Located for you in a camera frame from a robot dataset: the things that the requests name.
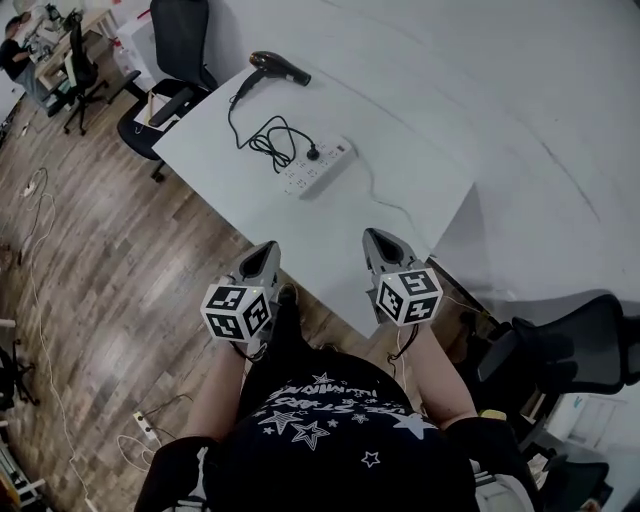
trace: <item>white table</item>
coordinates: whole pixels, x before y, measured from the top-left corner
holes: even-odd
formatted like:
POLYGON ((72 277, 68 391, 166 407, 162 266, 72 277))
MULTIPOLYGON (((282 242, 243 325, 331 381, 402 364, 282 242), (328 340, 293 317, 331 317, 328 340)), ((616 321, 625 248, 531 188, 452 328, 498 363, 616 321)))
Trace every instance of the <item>white table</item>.
MULTIPOLYGON (((269 157, 235 147, 227 124, 229 98, 252 68, 211 94, 154 150, 251 242, 278 241, 283 270, 369 337, 377 324, 365 294, 371 278, 363 231, 387 230, 426 259, 472 182, 445 153, 367 97, 307 62, 291 60, 311 73, 311 83, 301 87, 263 80, 238 104, 233 120, 243 140, 276 114, 312 138, 329 131, 349 140, 358 159, 316 199, 287 196, 269 157), (413 222, 402 211, 372 200, 371 173, 376 196, 402 206, 413 222)), ((345 66, 344 73, 349 72, 345 66)), ((380 72, 369 79, 403 97, 394 77, 380 72)), ((303 153, 308 149, 298 147, 303 153)))

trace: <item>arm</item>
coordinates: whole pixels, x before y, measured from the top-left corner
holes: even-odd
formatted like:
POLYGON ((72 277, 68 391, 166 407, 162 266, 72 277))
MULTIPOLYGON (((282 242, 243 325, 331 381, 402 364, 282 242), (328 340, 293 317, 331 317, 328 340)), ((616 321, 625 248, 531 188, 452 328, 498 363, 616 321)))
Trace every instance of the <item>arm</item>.
POLYGON ((20 53, 16 53, 13 56, 13 62, 20 62, 21 60, 24 59, 28 59, 29 58, 29 52, 20 52, 20 53))
MULTIPOLYGON (((403 329, 405 339, 409 333, 410 329, 403 329)), ((407 353, 427 415, 440 429, 477 416, 467 386, 442 350, 431 326, 421 327, 407 353)))
POLYGON ((224 340, 218 341, 215 350, 181 437, 204 436, 220 441, 235 424, 245 360, 224 340))

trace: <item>mesh chair back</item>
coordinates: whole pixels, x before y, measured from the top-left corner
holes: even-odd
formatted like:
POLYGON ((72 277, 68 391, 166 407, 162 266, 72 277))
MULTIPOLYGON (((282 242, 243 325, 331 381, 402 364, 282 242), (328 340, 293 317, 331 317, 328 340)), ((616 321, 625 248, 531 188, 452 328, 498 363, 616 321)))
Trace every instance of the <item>mesh chair back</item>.
POLYGON ((208 0, 153 0, 151 19, 158 66, 165 73, 210 91, 216 80, 204 67, 208 0))
POLYGON ((573 313, 535 327, 513 319, 544 393, 613 394, 622 389, 627 366, 622 308, 602 295, 573 313))
POLYGON ((69 35, 71 45, 71 65, 75 75, 76 85, 79 89, 88 89, 98 80, 98 69, 87 57, 87 52, 82 44, 82 26, 76 22, 69 35))
POLYGON ((628 350, 625 384, 633 386, 640 381, 640 316, 625 317, 624 335, 628 350))

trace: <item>white power strip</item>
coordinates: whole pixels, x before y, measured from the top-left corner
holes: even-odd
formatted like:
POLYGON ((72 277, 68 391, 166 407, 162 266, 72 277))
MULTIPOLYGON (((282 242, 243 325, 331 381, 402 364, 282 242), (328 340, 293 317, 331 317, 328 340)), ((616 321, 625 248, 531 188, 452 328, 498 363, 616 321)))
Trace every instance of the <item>white power strip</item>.
POLYGON ((306 150, 280 173, 284 191, 300 199, 319 194, 355 157, 351 144, 339 135, 327 135, 316 142, 320 153, 317 160, 309 160, 306 150))
POLYGON ((151 425, 149 425, 140 411, 134 412, 133 417, 136 420, 136 424, 140 427, 140 430, 144 432, 144 435, 147 436, 147 439, 149 439, 149 441, 158 441, 158 436, 155 430, 151 428, 151 425))

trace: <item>black t-shirt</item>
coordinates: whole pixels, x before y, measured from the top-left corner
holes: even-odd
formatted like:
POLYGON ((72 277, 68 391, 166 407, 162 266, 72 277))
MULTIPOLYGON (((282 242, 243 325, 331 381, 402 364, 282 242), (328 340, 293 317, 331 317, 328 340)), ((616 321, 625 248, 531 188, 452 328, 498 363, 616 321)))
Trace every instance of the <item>black t-shirt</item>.
POLYGON ((0 67, 7 72, 11 80, 18 78, 30 62, 29 59, 23 59, 20 62, 13 61, 18 53, 24 51, 13 39, 6 39, 0 46, 0 67))
POLYGON ((136 511, 389 502, 477 511, 469 459, 516 477, 541 510, 507 423, 471 418, 441 432, 382 370, 350 359, 292 379, 221 443, 190 437, 161 448, 136 511))

